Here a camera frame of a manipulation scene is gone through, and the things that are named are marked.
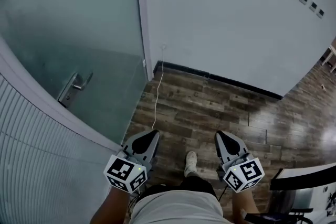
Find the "corrugated white panel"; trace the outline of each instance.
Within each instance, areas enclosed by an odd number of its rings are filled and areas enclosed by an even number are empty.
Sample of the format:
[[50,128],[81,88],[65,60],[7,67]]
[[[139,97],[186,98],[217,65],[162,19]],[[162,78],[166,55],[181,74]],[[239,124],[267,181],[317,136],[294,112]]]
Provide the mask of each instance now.
[[0,223],[88,223],[112,154],[29,103],[0,74]]

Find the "cube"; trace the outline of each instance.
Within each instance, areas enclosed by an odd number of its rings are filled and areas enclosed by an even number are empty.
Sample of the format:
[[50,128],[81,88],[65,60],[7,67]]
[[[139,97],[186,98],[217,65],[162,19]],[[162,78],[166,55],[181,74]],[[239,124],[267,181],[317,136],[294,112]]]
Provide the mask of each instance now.
[[231,166],[224,176],[224,180],[239,193],[245,189],[255,186],[265,175],[263,167],[258,158],[244,163]]
[[123,191],[133,193],[147,180],[146,167],[115,155],[110,157],[104,174],[108,182]]

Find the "white sneaker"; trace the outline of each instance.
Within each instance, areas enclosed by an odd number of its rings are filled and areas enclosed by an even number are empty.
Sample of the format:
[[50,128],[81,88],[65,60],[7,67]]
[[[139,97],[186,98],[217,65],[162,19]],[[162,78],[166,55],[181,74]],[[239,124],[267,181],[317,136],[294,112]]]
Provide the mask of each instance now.
[[184,170],[184,176],[187,177],[187,175],[190,172],[197,173],[196,169],[197,164],[197,155],[194,151],[189,151],[187,154],[187,157],[185,158],[185,170]]

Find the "door frame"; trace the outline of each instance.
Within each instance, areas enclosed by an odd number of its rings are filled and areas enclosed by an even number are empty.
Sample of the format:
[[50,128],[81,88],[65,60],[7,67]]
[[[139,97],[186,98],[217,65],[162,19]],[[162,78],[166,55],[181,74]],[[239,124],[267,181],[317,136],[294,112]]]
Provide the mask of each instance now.
[[117,153],[122,149],[120,145],[78,119],[43,89],[19,62],[1,36],[0,73],[24,98],[63,126],[101,146],[111,149],[113,153]]
[[141,32],[142,32],[142,45],[146,61],[147,79],[148,81],[151,81],[154,75],[152,69],[152,59],[150,49],[147,0],[138,0],[138,1],[139,1]]

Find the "white t-shirt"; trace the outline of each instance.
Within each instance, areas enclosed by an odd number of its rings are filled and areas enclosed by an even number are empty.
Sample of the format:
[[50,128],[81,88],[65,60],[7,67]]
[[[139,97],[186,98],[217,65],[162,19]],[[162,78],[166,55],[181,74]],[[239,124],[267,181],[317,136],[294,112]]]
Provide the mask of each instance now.
[[212,194],[172,190],[147,196],[134,207],[130,224],[229,224]]

